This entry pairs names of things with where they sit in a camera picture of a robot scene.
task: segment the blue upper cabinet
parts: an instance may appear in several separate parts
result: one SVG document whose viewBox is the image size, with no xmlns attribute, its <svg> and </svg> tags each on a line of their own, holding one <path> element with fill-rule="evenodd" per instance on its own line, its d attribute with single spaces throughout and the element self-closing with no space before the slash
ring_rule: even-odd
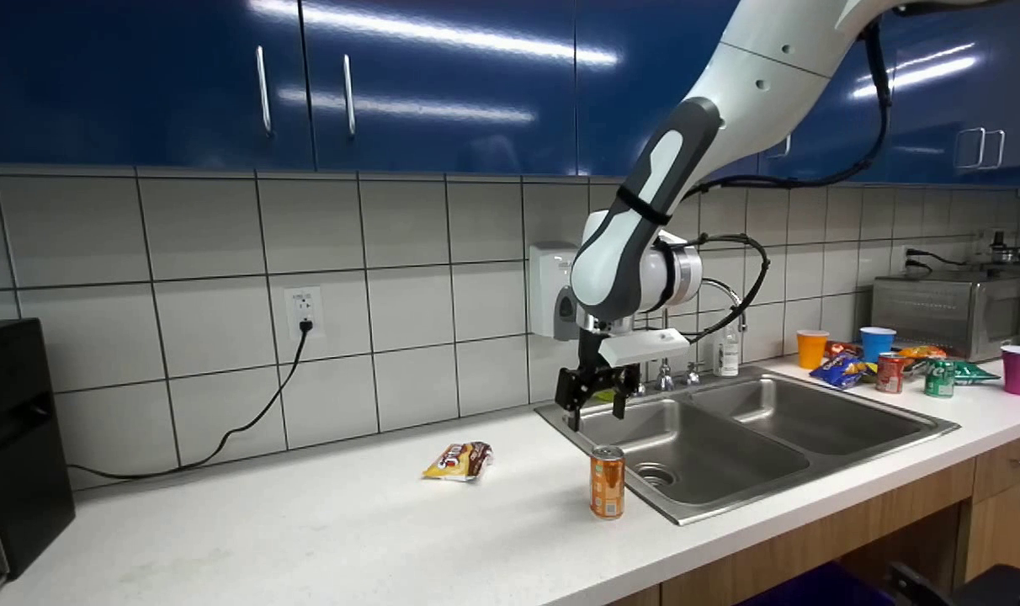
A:
<svg viewBox="0 0 1020 606">
<path fill-rule="evenodd" d="M 734 0 L 594 0 L 575 19 L 581 174 L 627 174 L 659 117 L 705 68 Z"/>
<path fill-rule="evenodd" d="M 572 4 L 306 0 L 304 25 L 320 167 L 575 171 Z"/>
<path fill-rule="evenodd" d="M 858 182 L 1020 182 L 1020 0 L 880 16 L 893 78 L 889 139 Z M 878 110 L 861 49 L 791 134 L 767 174 L 817 180 L 853 163 Z"/>
<path fill-rule="evenodd" d="M 297 0 L 3 0 L 0 163 L 309 167 Z"/>
</svg>

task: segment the black cable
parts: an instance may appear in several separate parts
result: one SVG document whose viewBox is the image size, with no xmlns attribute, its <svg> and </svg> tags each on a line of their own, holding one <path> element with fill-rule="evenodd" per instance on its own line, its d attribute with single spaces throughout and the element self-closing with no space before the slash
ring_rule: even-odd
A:
<svg viewBox="0 0 1020 606">
<path fill-rule="evenodd" d="M 300 369 L 309 331 L 311 331 L 311 322 L 304 320 L 300 322 L 300 346 L 297 346 L 291 366 L 287 369 L 287 377 L 278 382 L 278 386 L 272 392 L 272 396 L 267 400 L 267 409 L 252 420 L 244 420 L 240 427 L 229 427 L 204 458 L 187 463 L 187 466 L 173 466 L 173 467 L 166 467 L 166 472 L 144 472 L 144 475 L 114 475 L 114 472 L 86 467 L 86 466 L 67 466 L 67 467 L 85 472 L 85 475 L 97 475 L 97 479 L 141 483 L 141 479 L 182 475 L 182 472 L 208 466 L 210 458 L 218 458 L 224 451 L 224 446 L 229 446 L 231 436 L 242 436 L 242 431 L 254 427 L 272 411 L 272 403 L 278 400 L 282 386 Z"/>
<path fill-rule="evenodd" d="M 711 188 L 728 188 L 728 185 L 734 185 L 734 188 L 829 188 L 829 185 L 847 182 L 858 171 L 865 171 L 886 146 L 893 99 L 889 99 L 889 75 L 886 75 L 886 56 L 880 56 L 878 19 L 870 19 L 861 31 L 861 42 L 865 42 L 865 54 L 869 54 L 870 84 L 874 84 L 878 129 L 874 129 L 874 142 L 865 150 L 865 156 L 858 163 L 852 163 L 831 174 L 821 174 L 821 180 L 723 174 L 723 180 L 711 180 L 711 182 L 685 188 L 682 199 L 690 199 L 697 191 L 711 191 Z"/>
<path fill-rule="evenodd" d="M 703 231 L 701 239 L 692 239 L 692 243 L 685 243 L 685 245 L 703 248 L 705 243 L 741 243 L 741 245 L 748 245 L 748 248 L 755 248 L 755 252 L 759 257 L 759 271 L 757 271 L 751 289 L 743 292 L 741 306 L 729 306 L 729 312 L 728 312 L 723 320 L 718 320 L 714 326 L 705 326 L 705 331 L 701 331 L 701 334 L 682 334 L 690 344 L 701 344 L 703 336 L 711 336 L 711 334 L 729 326 L 736 318 L 743 318 L 743 311 L 755 302 L 755 295 L 757 295 L 757 289 L 764 285 L 767 271 L 770 271 L 767 248 L 764 248 L 757 239 L 751 239 L 748 231 L 729 231 L 729 235 L 705 235 L 705 231 Z"/>
</svg>

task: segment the stainless steel sink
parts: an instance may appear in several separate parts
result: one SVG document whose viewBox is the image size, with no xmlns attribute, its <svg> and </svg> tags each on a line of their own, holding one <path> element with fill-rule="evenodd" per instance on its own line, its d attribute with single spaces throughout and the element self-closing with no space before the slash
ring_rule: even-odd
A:
<svg viewBox="0 0 1020 606">
<path fill-rule="evenodd" d="M 537 415 L 581 451 L 619 446 L 630 490 L 676 527 L 955 427 L 764 373 L 636 396 L 622 420 L 584 409 L 578 431 L 552 403 Z"/>
</svg>

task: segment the orange cup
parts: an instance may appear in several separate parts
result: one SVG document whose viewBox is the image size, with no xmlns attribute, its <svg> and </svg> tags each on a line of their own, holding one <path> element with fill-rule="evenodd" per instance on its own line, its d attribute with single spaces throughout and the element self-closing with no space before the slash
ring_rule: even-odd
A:
<svg viewBox="0 0 1020 606">
<path fill-rule="evenodd" d="M 798 331 L 798 366 L 815 369 L 823 361 L 823 331 Z"/>
</svg>

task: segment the kitchen counter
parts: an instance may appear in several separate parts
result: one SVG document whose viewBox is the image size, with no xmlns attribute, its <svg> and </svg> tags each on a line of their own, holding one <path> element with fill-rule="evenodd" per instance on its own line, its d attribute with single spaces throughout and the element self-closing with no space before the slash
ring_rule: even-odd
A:
<svg viewBox="0 0 1020 606">
<path fill-rule="evenodd" d="M 998 386 L 858 393 L 960 431 L 676 528 L 636 494 L 594 519 L 584 456 L 531 411 L 438 424 L 81 494 L 0 606 L 608 604 L 1020 439 Z M 480 486 L 419 483 L 452 442 L 493 449 Z"/>
</svg>

